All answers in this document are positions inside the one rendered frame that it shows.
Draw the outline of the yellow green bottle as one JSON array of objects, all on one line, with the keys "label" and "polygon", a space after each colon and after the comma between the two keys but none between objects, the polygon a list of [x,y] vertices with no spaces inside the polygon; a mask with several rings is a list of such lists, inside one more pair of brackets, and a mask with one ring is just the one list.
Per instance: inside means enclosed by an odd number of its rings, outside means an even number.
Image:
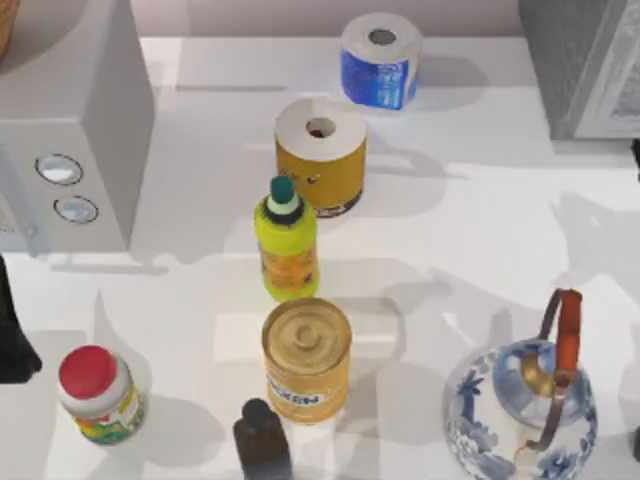
[{"label": "yellow green bottle", "polygon": [[271,179],[253,219],[263,283],[271,297],[282,303],[314,296],[320,280],[316,211],[290,177]]}]

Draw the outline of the yellow wrapped paper roll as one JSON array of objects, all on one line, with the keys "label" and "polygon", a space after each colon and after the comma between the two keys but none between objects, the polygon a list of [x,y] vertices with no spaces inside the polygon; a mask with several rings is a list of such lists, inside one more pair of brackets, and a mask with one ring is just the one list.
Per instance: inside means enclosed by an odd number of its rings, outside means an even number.
[{"label": "yellow wrapped paper roll", "polygon": [[277,172],[288,176],[320,218],[349,211],[364,189],[368,126],[345,104],[301,98],[274,125]]}]

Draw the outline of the yellow tin can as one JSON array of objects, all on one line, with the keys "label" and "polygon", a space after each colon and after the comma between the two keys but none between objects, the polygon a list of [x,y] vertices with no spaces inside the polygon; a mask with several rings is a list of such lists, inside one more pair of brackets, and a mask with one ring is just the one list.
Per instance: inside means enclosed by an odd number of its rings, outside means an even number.
[{"label": "yellow tin can", "polygon": [[352,329],[336,305],[320,298],[286,301],[267,316],[261,342],[268,398],[277,413],[317,424],[344,406]]}]

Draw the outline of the blue wrapped paper roll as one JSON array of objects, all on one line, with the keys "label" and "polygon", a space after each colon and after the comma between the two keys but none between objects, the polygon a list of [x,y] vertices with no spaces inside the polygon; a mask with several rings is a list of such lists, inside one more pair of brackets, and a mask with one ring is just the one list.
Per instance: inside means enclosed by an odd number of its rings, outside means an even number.
[{"label": "blue wrapped paper roll", "polygon": [[355,104],[401,110],[412,100],[423,37],[408,19],[373,12],[352,20],[341,37],[340,75]]}]

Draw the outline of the dark brown bottle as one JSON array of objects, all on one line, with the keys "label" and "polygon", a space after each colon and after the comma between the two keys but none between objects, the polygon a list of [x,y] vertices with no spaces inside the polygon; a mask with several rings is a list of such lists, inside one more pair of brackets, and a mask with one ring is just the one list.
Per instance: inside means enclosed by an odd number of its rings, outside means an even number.
[{"label": "dark brown bottle", "polygon": [[251,398],[244,403],[233,435],[244,480],[293,480],[284,428],[266,401]]}]

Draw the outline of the small microwave knob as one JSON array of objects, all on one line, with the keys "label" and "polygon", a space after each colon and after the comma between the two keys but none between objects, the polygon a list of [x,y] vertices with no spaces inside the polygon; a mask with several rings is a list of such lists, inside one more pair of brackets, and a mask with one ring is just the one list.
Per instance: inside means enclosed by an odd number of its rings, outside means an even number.
[{"label": "small microwave knob", "polygon": [[60,218],[74,224],[92,223],[99,215],[98,207],[82,196],[55,200],[53,207]]}]

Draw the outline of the blue and white teapot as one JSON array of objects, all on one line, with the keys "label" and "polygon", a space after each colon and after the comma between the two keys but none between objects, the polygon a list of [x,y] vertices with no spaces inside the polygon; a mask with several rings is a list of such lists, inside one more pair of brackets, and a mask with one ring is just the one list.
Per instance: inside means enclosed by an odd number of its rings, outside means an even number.
[{"label": "blue and white teapot", "polygon": [[598,434],[581,304],[555,290],[537,336],[484,352],[453,389],[446,440],[473,480],[577,480]]}]

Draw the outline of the pale microwave oven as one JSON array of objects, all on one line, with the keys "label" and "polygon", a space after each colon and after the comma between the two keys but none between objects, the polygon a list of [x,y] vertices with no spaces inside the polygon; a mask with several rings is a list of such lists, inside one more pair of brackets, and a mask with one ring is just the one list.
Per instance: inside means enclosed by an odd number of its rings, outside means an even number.
[{"label": "pale microwave oven", "polygon": [[[131,0],[17,0],[0,61],[0,252],[121,252],[132,235],[155,118]],[[70,186],[35,169],[63,154],[83,169]],[[55,200],[99,209],[74,224]]]}]

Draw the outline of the red lidded white jar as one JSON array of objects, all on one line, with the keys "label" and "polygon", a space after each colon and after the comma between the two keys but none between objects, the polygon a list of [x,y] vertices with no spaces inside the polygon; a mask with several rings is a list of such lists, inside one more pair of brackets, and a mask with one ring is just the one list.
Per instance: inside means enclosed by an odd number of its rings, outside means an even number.
[{"label": "red lidded white jar", "polygon": [[135,434],[145,418],[145,399],[127,363],[99,345],[69,352],[58,369],[59,399],[80,433],[111,446]]}]

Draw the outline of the large microwave knob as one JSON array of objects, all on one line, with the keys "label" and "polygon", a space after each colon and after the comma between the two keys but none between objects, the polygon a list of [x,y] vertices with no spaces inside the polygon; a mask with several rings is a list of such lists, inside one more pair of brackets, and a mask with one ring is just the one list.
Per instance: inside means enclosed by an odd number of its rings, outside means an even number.
[{"label": "large microwave knob", "polygon": [[59,186],[74,185],[83,178],[84,174],[78,162],[63,154],[51,154],[37,158],[35,169],[44,180]]}]

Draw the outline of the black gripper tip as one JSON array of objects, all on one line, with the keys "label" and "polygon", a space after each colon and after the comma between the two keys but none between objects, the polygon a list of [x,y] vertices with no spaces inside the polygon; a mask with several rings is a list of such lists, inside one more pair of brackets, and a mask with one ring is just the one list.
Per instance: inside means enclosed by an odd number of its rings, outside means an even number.
[{"label": "black gripper tip", "polygon": [[6,264],[0,255],[0,385],[27,383],[42,366],[40,356],[21,328]]}]

